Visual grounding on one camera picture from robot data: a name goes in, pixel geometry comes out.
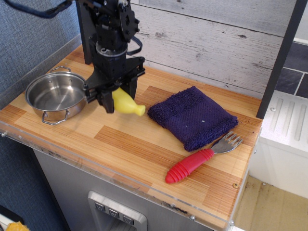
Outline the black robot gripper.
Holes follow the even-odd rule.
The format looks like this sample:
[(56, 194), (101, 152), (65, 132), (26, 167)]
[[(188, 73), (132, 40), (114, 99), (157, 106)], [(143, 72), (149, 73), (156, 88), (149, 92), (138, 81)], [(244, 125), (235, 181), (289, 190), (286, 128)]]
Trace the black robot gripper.
[(144, 57), (127, 58), (126, 53), (107, 56), (92, 50), (91, 58), (94, 71), (83, 86), (87, 102), (97, 99), (99, 105), (112, 114), (115, 110), (112, 92), (116, 89), (121, 88), (135, 99), (138, 77), (145, 73)]

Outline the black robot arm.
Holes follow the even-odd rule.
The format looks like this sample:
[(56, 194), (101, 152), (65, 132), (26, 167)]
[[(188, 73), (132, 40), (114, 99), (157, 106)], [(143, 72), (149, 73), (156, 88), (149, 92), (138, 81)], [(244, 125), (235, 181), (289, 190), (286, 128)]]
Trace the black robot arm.
[(88, 102), (97, 100), (114, 112), (113, 91), (121, 88), (135, 97), (145, 58), (136, 57), (142, 42), (135, 37), (139, 20), (129, 0), (78, 0), (77, 13), (84, 59), (94, 70), (83, 90)]

